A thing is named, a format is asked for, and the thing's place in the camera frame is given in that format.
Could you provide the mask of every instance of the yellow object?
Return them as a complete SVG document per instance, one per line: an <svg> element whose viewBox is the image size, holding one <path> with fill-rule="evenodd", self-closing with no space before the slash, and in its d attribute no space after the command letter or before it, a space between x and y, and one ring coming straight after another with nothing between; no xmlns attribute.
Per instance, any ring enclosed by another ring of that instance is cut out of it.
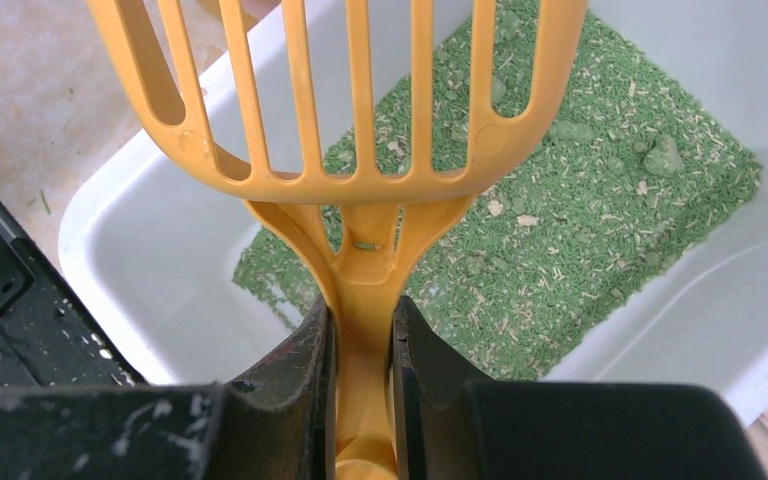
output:
<svg viewBox="0 0 768 480"><path fill-rule="evenodd" d="M304 260L337 319L337 474L396 476L389 397L392 313L425 251L457 224L475 196L531 153L557 113L575 58L586 0L542 0L530 100L517 117L491 102L496 4L475 0L472 17L469 133L463 169L431 164L433 2L411 3L410 170L383 175L375 162L369 12L346 0L357 168L329 175L322 165L303 0L283 15L304 168L270 168L240 0L219 0L250 163L216 145L208 125L177 0L160 0L176 87L142 1L88 0L104 43L146 132L178 165L253 214ZM334 252L321 205L337 205L343 243ZM402 226L396 242L399 213Z"/></svg>

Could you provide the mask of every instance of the litter box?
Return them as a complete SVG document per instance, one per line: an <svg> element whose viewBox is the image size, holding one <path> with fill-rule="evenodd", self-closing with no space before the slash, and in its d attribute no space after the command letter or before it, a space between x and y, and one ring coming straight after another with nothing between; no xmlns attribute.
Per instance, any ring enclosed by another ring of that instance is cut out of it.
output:
<svg viewBox="0 0 768 480"><path fill-rule="evenodd" d="M438 6L437 42L469 16L471 3ZM408 5L370 1L377 99L409 71ZM591 9L757 153L763 183L756 199L589 332L545 380L703 385L748 425L768 405L768 7L593 0ZM352 123L343 2L309 2L308 23L327 146ZM298 169L281 12L267 15L249 38L270 157L277 168ZM245 157L231 79L227 54L201 76L217 142ZM141 132L72 199L60 228L60 262L148 381L225 381L289 333L270 307L231 282L240 252L260 228L238 199L197 183Z"/></svg>

